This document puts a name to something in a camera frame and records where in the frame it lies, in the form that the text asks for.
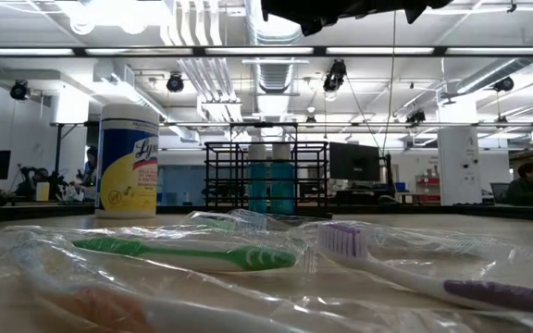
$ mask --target black metal rack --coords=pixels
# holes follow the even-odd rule
[[[231,138],[235,127],[293,127],[297,130],[295,123],[232,123],[230,124]],[[229,206],[231,208],[248,208],[250,200],[293,200],[295,210],[300,201],[312,202],[317,207],[328,207],[328,142],[299,142],[297,132],[295,135],[289,133],[293,138],[291,142],[206,142],[205,143],[205,207]],[[291,148],[291,159],[294,177],[292,179],[251,179],[248,177],[248,166],[250,163],[271,163],[283,162],[272,158],[249,159],[248,146],[250,144],[264,144],[268,146],[277,144],[288,144]],[[300,169],[316,169],[316,176],[299,177]],[[292,181],[294,191],[292,197],[273,197],[272,193],[267,197],[250,197],[247,186],[253,181]],[[302,186],[312,186],[316,188],[314,196],[304,198],[300,196],[299,188]]]

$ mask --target table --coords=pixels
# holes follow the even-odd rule
[[[109,228],[138,226],[161,226],[176,224],[184,216],[165,215],[144,220],[98,220],[93,216],[68,216],[18,222],[2,222],[0,228],[10,225],[42,225],[63,228]],[[370,215],[335,216],[341,220],[361,220],[381,225],[403,228],[439,228],[495,236],[533,244],[533,221],[507,220],[476,216],[457,215]],[[296,271],[257,273],[250,276],[220,276],[224,281],[253,290],[285,298],[300,298],[304,295],[321,298],[342,298],[374,302],[388,306],[415,307],[420,309],[452,309],[453,305],[435,301],[409,290],[396,289],[378,279],[323,265],[318,274],[302,279]],[[201,295],[208,303],[227,303],[229,300]],[[0,332],[82,332],[68,326],[35,303],[9,271],[1,268],[0,262]]]

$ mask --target toothbrush handle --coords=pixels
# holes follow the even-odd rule
[[[533,289],[489,281],[446,280],[443,288],[451,295],[485,302],[502,308],[533,312]]]

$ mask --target ceiling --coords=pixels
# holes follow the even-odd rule
[[[71,31],[69,18],[59,13],[55,1],[35,2],[0,0],[0,46],[122,46],[163,45],[159,24],[164,2],[139,1],[140,15],[146,17],[147,29],[140,34],[125,33],[118,26],[98,26],[85,36]],[[71,1],[63,1],[71,6]],[[454,0],[439,10],[428,9],[413,25],[406,23],[402,11],[376,14],[362,19],[342,19],[316,35],[303,38],[305,45],[533,45],[533,0],[517,1],[518,10],[506,13],[509,0]],[[227,45],[247,43],[246,17],[243,0],[220,1],[220,33]],[[34,11],[55,12],[38,14]],[[324,74],[332,63],[331,58],[309,58],[308,64],[296,66],[291,88],[287,119],[304,121],[306,108],[316,108],[318,122],[347,122],[359,119],[360,109],[370,121],[387,121],[389,113],[425,89],[444,80],[461,80],[495,61],[491,58],[358,58],[345,59],[348,79],[341,86],[333,102],[325,102],[321,89]],[[137,75],[137,85],[146,90],[165,107],[171,116],[182,121],[201,120],[194,108],[197,91],[187,81],[182,92],[166,89],[172,71],[179,71],[174,58],[127,58],[121,63],[130,66]],[[12,69],[53,69],[97,92],[93,82],[95,59],[4,59],[0,58],[0,72]],[[237,96],[242,102],[242,115],[259,117],[255,102],[253,71],[239,58],[228,58],[227,64]],[[506,112],[533,104],[533,65],[512,75],[515,87],[502,92],[499,103],[496,93],[475,93],[480,120],[492,121],[499,110]],[[99,113],[100,103],[115,102],[118,97],[102,95],[93,102],[92,117]],[[428,121],[435,118],[431,103],[427,110]],[[533,121],[533,112],[515,121]],[[513,132],[524,132],[517,129]]]

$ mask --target blue bottle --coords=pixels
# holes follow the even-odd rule
[[[290,161],[291,151],[288,144],[273,144],[273,163],[271,164],[271,213],[294,215],[295,169]]]
[[[267,159],[267,148],[264,144],[251,144],[248,147],[248,159],[263,160]],[[267,162],[250,162],[248,163],[248,209],[256,213],[267,212]]]

